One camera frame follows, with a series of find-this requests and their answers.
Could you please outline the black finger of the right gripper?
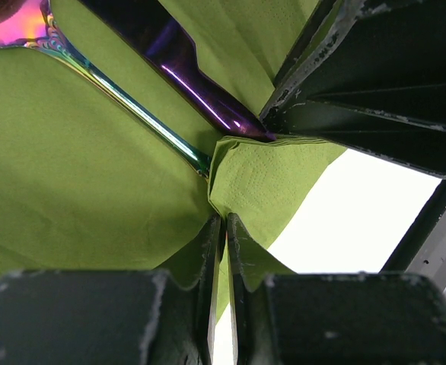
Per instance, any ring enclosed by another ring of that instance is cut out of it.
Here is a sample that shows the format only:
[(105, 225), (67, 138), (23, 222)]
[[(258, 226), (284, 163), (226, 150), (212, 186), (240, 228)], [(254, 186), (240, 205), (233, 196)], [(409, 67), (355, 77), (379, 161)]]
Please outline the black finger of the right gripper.
[(446, 1), (320, 1), (260, 118), (446, 179)]

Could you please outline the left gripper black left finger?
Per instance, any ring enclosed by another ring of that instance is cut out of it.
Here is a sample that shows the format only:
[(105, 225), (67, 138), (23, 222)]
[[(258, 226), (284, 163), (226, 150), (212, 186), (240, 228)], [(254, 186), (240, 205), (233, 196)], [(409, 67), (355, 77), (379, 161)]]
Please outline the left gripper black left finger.
[(0, 278), (0, 364), (210, 364), (222, 221), (152, 270)]

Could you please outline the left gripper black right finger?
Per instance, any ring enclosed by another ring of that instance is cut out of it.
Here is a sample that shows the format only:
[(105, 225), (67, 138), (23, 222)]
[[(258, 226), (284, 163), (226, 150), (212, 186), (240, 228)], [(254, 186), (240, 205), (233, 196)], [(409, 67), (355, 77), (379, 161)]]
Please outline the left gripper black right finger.
[(427, 277), (296, 274), (227, 222), (236, 364), (446, 364), (446, 297)]

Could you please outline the green paper napkin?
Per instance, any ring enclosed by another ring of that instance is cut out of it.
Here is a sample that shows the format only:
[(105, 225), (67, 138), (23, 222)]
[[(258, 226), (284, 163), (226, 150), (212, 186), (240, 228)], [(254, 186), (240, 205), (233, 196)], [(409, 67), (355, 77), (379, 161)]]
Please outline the green paper napkin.
[(29, 269), (153, 268), (219, 208), (263, 246), (284, 230), (336, 144), (220, 136), (77, 1), (54, 1), (68, 38), (189, 143), (218, 159), (206, 182), (63, 64), (0, 50), (0, 277)]

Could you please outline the iridescent blue knife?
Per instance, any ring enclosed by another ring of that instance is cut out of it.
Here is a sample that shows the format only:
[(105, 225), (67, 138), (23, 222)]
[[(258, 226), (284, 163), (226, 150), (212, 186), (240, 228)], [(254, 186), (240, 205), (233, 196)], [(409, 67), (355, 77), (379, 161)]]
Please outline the iridescent blue knife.
[(196, 44), (158, 1), (84, 0), (218, 132), (262, 142), (276, 136), (199, 68)]

